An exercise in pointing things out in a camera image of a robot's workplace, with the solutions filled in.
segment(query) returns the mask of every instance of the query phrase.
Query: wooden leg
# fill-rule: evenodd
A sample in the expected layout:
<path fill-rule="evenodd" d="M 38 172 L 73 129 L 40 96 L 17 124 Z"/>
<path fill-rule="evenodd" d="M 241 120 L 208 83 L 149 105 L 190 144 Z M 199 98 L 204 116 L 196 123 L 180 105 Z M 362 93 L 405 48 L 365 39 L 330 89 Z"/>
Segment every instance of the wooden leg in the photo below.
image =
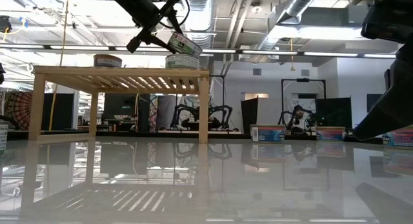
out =
<path fill-rule="evenodd" d="M 41 120 L 43 115 L 43 102 L 45 100 L 45 75 L 36 74 L 32 96 L 32 109 L 30 111 L 29 140 L 36 140 L 40 136 Z"/>
<path fill-rule="evenodd" d="M 99 93 L 92 93 L 92 104 L 90 105 L 90 124 L 89 124 L 89 136 L 96 136 L 96 123 L 97 123 L 97 97 Z"/>
<path fill-rule="evenodd" d="M 201 78 L 199 95 L 199 143 L 208 143 L 209 79 Z"/>

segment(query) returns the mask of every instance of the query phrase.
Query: wooden table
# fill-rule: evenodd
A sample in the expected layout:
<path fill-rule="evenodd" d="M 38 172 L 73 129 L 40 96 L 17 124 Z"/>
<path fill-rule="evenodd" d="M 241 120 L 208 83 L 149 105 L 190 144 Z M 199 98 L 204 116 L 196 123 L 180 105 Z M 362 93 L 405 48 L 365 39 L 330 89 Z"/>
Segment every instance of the wooden table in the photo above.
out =
<path fill-rule="evenodd" d="M 92 95 L 89 134 L 41 135 L 46 81 Z M 88 139 L 96 136 L 99 92 L 199 94 L 199 142 L 208 143 L 209 71 L 162 68 L 35 66 L 29 140 Z"/>

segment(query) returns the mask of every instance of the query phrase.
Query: computer monitor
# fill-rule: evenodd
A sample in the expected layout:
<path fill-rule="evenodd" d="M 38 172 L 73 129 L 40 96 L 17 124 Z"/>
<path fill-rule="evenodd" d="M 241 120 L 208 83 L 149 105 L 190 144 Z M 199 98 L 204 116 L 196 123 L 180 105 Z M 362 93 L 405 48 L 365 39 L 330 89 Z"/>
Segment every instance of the computer monitor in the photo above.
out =
<path fill-rule="evenodd" d="M 351 98 L 317 99 L 316 120 L 319 127 L 351 129 Z"/>

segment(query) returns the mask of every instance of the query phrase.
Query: can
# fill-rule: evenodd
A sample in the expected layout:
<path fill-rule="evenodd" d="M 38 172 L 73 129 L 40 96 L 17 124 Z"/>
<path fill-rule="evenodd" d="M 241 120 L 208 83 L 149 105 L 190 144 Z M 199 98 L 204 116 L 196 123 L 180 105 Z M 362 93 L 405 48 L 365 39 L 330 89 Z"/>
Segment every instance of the can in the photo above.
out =
<path fill-rule="evenodd" d="M 393 130 L 382 134 L 383 145 L 386 147 L 413 149 L 413 126 Z"/>
<path fill-rule="evenodd" d="M 285 138 L 283 125 L 250 125 L 250 130 L 255 143 L 282 143 Z"/>
<path fill-rule="evenodd" d="M 345 127 L 316 127 L 318 141 L 344 141 Z"/>
<path fill-rule="evenodd" d="M 0 158 L 5 155 L 7 146 L 8 121 L 0 121 Z"/>
<path fill-rule="evenodd" d="M 183 54 L 170 55 L 166 57 L 165 68 L 199 69 L 199 59 L 194 56 Z"/>
<path fill-rule="evenodd" d="M 94 66 L 122 67 L 122 59 L 116 56 L 97 54 L 93 59 Z"/>
<path fill-rule="evenodd" d="M 201 47 L 177 32 L 172 33 L 168 45 L 178 53 L 194 56 L 196 58 L 199 58 L 202 53 Z"/>

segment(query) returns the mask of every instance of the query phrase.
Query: wall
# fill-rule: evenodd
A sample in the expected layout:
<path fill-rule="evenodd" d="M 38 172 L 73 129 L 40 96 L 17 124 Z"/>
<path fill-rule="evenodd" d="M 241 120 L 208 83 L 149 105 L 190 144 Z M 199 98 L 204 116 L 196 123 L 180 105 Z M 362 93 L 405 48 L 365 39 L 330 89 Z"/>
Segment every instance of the wall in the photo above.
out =
<path fill-rule="evenodd" d="M 393 61 L 393 59 L 337 59 L 338 97 L 351 97 L 353 127 L 367 115 L 367 94 L 385 92 L 384 73 Z"/>
<path fill-rule="evenodd" d="M 218 75 L 222 68 L 222 62 L 214 62 L 214 73 Z M 253 76 L 252 69 L 261 68 L 261 76 Z M 281 79 L 301 78 L 301 69 L 310 69 L 310 78 L 317 79 L 317 68 L 313 68 L 311 63 L 294 63 L 296 71 L 291 71 L 291 64 L 286 63 L 260 63 L 253 65 L 247 62 L 234 62 L 225 78 L 226 98 L 225 104 L 233 108 L 230 128 L 238 128 L 243 131 L 241 101 L 244 100 L 243 93 L 266 93 L 269 94 L 268 105 L 274 107 L 273 113 L 264 114 L 267 123 L 276 124 L 280 116 L 281 109 Z M 221 79 L 216 78 L 212 94 L 215 105 L 222 104 Z M 292 97 L 295 93 L 319 94 L 323 97 L 323 91 L 314 83 L 297 83 L 293 81 L 284 91 L 285 97 Z"/>
<path fill-rule="evenodd" d="M 326 80 L 327 98 L 338 97 L 337 58 L 331 59 L 318 67 L 318 79 Z"/>

